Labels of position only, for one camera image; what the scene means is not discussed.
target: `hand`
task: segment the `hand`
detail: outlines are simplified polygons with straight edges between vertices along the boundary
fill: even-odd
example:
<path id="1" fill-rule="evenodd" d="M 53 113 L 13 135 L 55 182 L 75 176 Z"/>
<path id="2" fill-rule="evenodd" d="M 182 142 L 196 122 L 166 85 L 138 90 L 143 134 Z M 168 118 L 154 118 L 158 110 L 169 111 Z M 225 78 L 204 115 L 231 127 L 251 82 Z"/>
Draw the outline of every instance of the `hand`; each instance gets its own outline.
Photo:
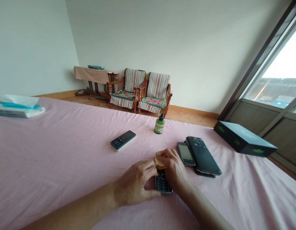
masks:
<path id="1" fill-rule="evenodd" d="M 167 167 L 164 170 L 167 182 L 180 195 L 190 185 L 190 180 L 178 153 L 174 149 L 165 149 L 157 154 L 157 158 Z"/>
<path id="2" fill-rule="evenodd" d="M 158 190 L 145 190 L 145 183 L 158 176 L 153 160 L 140 161 L 132 165 L 114 184 L 114 199 L 118 207 L 134 205 L 161 196 Z"/>

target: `phone keypad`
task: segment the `phone keypad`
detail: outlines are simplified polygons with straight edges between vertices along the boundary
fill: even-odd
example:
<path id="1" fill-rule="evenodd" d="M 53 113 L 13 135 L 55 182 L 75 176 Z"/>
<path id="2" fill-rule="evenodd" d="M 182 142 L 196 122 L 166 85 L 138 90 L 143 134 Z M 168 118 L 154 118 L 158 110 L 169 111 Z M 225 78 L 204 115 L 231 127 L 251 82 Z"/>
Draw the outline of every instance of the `phone keypad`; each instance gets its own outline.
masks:
<path id="1" fill-rule="evenodd" d="M 119 137 L 116 138 L 115 140 L 113 140 L 113 144 L 116 146 L 116 147 L 120 147 L 122 144 L 124 143 L 124 141 L 122 139 L 120 139 Z"/>
<path id="2" fill-rule="evenodd" d="M 173 192 L 173 189 L 170 187 L 170 185 L 167 183 L 167 180 L 165 179 L 164 171 L 159 171 L 159 175 L 156 177 L 155 180 L 155 187 L 163 194 L 170 194 Z"/>

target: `spray bottle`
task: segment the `spray bottle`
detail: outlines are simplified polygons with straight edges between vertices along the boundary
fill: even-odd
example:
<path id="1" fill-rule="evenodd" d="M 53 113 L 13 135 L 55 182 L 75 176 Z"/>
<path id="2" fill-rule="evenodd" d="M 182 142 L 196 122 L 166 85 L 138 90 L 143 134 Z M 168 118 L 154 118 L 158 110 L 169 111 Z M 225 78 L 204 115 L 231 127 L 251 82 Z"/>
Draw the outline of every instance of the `spray bottle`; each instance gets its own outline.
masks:
<path id="1" fill-rule="evenodd" d="M 156 134 L 162 134 L 164 129 L 165 121 L 164 121 L 164 113 L 161 113 L 161 116 L 155 122 L 154 132 Z"/>

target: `wooden armchair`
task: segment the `wooden armchair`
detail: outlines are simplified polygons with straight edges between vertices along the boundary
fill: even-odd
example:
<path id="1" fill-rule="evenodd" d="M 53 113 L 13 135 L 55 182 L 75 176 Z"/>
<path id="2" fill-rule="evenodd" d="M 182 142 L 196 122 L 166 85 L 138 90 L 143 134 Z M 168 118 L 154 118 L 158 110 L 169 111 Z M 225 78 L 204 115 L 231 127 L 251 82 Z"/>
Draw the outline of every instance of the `wooden armchair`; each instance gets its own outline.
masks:
<path id="1" fill-rule="evenodd" d="M 147 110 L 159 114 L 160 112 L 164 113 L 166 117 L 168 106 L 171 100 L 173 93 L 170 89 L 169 84 L 170 76 L 160 73 L 149 73 L 148 76 L 148 89 L 146 87 L 138 87 L 139 90 L 138 98 L 138 112 L 141 112 L 141 109 Z"/>
<path id="2" fill-rule="evenodd" d="M 137 101 L 136 92 L 139 91 L 138 88 L 142 88 L 142 86 L 147 85 L 145 78 L 145 71 L 126 68 L 124 76 L 120 81 L 107 82 L 106 84 L 108 85 L 109 89 L 110 108 L 112 108 L 113 104 L 115 104 L 120 107 L 133 109 L 133 112 L 135 113 Z M 120 83 L 123 83 L 124 90 L 119 90 Z M 116 93 L 115 84 L 118 85 L 118 93 Z"/>

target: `mobile phone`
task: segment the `mobile phone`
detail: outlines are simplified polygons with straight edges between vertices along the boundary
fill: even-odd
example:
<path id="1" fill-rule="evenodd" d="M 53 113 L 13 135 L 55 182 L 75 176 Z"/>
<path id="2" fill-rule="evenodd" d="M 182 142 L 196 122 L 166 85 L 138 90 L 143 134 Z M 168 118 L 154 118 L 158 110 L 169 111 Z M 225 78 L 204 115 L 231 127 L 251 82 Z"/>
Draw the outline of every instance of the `mobile phone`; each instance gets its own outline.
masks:
<path id="1" fill-rule="evenodd" d="M 180 158 L 185 166 L 193 167 L 196 165 L 196 163 L 192 157 L 192 154 L 189 150 L 189 147 L 187 146 L 186 143 L 177 142 L 177 149 L 178 149 Z"/>
<path id="2" fill-rule="evenodd" d="M 136 134 L 131 130 L 127 131 L 123 135 L 117 137 L 116 139 L 111 141 L 111 147 L 116 151 L 120 151 L 123 147 L 129 144 L 134 138 L 136 138 Z"/>
<path id="3" fill-rule="evenodd" d="M 196 167 L 194 167 L 195 173 L 199 176 L 206 176 L 206 177 L 211 177 L 211 178 L 215 178 L 215 175 L 212 174 L 207 174 L 207 173 L 202 173 L 200 172 Z"/>
<path id="4" fill-rule="evenodd" d="M 186 143 L 196 162 L 196 169 L 201 173 L 220 175 L 222 172 L 201 138 L 188 136 Z"/>
<path id="5" fill-rule="evenodd" d="M 162 194 L 171 194 L 173 189 L 167 183 L 165 178 L 164 170 L 158 170 L 159 175 L 155 177 L 155 187 L 159 190 Z"/>

